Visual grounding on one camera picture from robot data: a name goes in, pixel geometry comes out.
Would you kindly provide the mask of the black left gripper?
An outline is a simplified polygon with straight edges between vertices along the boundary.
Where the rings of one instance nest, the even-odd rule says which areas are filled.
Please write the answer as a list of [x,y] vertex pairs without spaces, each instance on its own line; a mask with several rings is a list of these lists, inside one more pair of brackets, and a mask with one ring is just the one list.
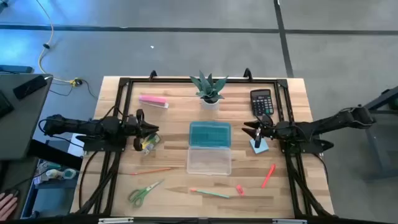
[[124,134],[126,136],[145,138],[156,133],[157,129],[159,129],[158,126],[149,124],[135,116],[129,116],[127,121],[124,123]]

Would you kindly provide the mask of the green yellow crayon box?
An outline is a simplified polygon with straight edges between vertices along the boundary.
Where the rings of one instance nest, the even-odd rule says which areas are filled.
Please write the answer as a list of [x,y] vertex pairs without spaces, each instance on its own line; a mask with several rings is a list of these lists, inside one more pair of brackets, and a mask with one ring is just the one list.
[[160,143],[160,136],[157,133],[151,134],[142,142],[142,151],[145,155],[150,154]]

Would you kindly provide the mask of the blue sticky note pad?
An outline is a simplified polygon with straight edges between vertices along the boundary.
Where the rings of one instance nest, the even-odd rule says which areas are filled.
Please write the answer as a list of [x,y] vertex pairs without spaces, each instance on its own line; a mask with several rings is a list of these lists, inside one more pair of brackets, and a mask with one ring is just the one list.
[[269,146],[265,139],[261,139],[259,147],[255,147],[255,140],[251,139],[249,142],[255,154],[260,154],[269,150]]

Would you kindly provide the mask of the green pencil orange eraser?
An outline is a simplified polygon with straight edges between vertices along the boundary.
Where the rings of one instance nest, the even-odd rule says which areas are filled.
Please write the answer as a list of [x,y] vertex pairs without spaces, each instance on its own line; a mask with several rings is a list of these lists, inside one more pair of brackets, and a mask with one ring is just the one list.
[[211,196],[215,196],[215,197],[230,198],[229,195],[219,194],[219,193],[215,193],[215,192],[209,192],[209,191],[206,191],[206,190],[190,189],[190,191],[191,192],[196,192],[196,193],[199,193],[199,194],[211,195]]

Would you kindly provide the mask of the black calculator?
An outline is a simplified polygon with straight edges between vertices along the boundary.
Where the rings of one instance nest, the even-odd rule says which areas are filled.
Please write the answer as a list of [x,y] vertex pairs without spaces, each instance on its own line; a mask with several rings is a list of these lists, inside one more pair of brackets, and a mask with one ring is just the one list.
[[250,102],[254,116],[274,114],[270,89],[252,90],[250,92]]

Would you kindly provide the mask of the white plant pot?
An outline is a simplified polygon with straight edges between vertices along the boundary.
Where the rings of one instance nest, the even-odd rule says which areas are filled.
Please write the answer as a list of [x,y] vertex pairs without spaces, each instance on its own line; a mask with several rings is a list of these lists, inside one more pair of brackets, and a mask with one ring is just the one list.
[[208,103],[204,99],[201,100],[201,107],[204,110],[218,110],[220,107],[220,101],[217,100],[214,103]]

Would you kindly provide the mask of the red orange pen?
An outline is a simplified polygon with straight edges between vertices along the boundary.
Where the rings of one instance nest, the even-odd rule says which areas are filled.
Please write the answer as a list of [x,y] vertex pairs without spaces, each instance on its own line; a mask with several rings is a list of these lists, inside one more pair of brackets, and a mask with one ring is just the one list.
[[264,179],[264,181],[263,181],[263,183],[262,183],[262,185],[261,185],[262,189],[264,189],[266,187],[266,185],[267,185],[271,175],[273,174],[275,168],[276,168],[276,165],[272,164],[270,169],[269,169],[269,171],[268,171],[268,173],[267,173],[267,175],[266,175],[266,177],[265,177],[265,179]]

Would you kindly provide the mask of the clear pencil case teal lid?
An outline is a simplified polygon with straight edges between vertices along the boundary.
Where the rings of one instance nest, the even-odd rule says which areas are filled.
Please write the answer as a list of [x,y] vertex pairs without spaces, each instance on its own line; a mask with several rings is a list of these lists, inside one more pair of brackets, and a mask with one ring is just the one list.
[[231,125],[217,121],[190,123],[187,172],[201,175],[231,174]]

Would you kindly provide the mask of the white teal tape dispenser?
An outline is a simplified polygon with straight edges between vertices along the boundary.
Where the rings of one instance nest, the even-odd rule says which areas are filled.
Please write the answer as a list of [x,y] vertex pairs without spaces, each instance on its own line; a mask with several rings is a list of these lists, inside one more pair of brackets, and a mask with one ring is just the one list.
[[70,180],[73,179],[77,175],[77,171],[75,169],[65,169],[65,170],[57,170],[50,169],[45,175],[49,179],[60,179],[60,180]]

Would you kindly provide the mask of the blue storage crate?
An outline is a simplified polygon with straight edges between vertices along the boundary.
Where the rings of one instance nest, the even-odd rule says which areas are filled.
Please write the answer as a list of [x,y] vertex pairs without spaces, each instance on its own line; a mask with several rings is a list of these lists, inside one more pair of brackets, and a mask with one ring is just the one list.
[[78,176],[70,180],[49,179],[45,173],[50,169],[69,169],[42,159],[38,161],[34,178],[27,181],[27,197],[21,211],[21,218],[40,218],[65,215],[72,205]]

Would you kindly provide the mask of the black phone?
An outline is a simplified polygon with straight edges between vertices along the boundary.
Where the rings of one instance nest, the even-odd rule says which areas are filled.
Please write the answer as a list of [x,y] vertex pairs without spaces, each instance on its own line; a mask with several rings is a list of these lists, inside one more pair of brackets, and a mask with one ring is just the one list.
[[33,92],[45,87],[47,85],[46,79],[39,75],[13,89],[13,92],[18,100],[21,100]]

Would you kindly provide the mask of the dark blue side cart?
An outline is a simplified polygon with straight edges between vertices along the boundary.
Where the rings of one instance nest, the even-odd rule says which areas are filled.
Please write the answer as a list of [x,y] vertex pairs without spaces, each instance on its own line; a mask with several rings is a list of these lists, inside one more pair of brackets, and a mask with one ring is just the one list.
[[[379,110],[380,107],[388,105],[390,101],[396,99],[398,99],[398,86],[393,89],[383,91],[380,96],[367,103],[364,107],[367,108],[371,114],[398,115],[398,110]],[[372,129],[367,129],[365,130],[365,133],[379,169],[377,172],[370,174],[366,179],[369,181],[375,181],[398,177],[398,168],[393,168],[387,150],[381,149],[377,145],[378,138],[374,131]]]

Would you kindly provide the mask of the black keyboard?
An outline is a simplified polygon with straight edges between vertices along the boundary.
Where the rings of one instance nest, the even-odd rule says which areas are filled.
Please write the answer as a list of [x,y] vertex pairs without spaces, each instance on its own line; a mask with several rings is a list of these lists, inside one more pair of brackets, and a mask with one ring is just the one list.
[[0,119],[5,115],[14,111],[14,107],[11,102],[5,96],[5,94],[0,90]]

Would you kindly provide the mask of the green handled scissors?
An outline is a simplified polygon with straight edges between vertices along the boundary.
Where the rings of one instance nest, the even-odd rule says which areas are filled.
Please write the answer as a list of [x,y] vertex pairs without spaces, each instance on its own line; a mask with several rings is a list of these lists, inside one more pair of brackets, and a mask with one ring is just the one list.
[[143,189],[136,189],[133,190],[129,196],[128,196],[128,201],[134,206],[134,207],[141,207],[145,196],[155,187],[157,187],[159,184],[161,184],[164,181],[164,179],[157,181],[153,183],[150,186],[144,187]]

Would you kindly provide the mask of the silver metal bracket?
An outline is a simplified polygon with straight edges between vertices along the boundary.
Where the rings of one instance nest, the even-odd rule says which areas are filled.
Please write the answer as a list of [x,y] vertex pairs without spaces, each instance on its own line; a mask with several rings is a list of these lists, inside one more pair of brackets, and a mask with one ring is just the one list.
[[306,220],[298,219],[273,219],[272,224],[308,224]]
[[132,224],[133,217],[100,218],[98,224]]

